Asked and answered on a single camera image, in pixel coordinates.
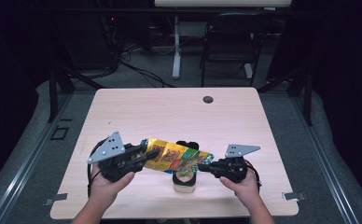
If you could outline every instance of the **white desk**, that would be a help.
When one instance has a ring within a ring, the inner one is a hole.
[[[289,7],[292,0],[155,0],[155,7]],[[173,79],[180,78],[181,52],[179,47],[179,21],[174,20]],[[251,66],[244,67],[247,76],[252,75]]]
[[[214,101],[205,103],[202,98]],[[252,88],[177,88],[99,90],[77,140],[59,194],[50,215],[71,219],[88,200],[87,159],[94,146],[118,130],[123,142],[139,144],[144,138],[195,141],[200,149],[224,158],[228,144],[260,146],[245,156],[262,180],[261,196],[273,216],[293,216],[296,202],[272,131]],[[234,192],[209,173],[198,172],[193,193],[173,189],[172,176],[143,169],[117,197],[104,218],[246,217],[248,212]]]

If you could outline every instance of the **chair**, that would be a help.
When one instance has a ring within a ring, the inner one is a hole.
[[[221,13],[211,18],[205,28],[201,58],[202,87],[204,80],[210,78],[205,76],[206,62],[241,63],[241,69],[246,63],[253,64],[250,80],[252,86],[262,42],[271,24],[268,17],[259,14]]]

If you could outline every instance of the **chair backrest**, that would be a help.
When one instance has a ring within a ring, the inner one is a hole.
[[[262,14],[221,13],[207,22],[206,33],[265,35],[271,25],[271,19]]]

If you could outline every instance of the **yellow snack bag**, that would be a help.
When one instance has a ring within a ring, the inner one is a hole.
[[[160,150],[159,156],[147,161],[146,168],[157,171],[197,172],[197,164],[209,164],[214,158],[214,155],[208,152],[156,138],[149,138],[147,140],[146,153],[157,148]]]

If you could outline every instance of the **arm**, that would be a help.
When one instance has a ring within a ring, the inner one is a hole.
[[[93,175],[100,171],[99,165],[93,164]],[[118,182],[112,183],[101,174],[97,175],[91,184],[90,197],[82,210],[77,214],[72,223],[100,223],[104,212],[115,201],[118,193],[128,186],[134,173],[128,173]]]
[[[219,180],[225,187],[233,190],[236,193],[239,200],[250,212],[251,221],[253,224],[275,223],[271,213],[260,198],[254,171],[248,169],[246,178],[238,184],[233,183],[224,176],[221,176]]]

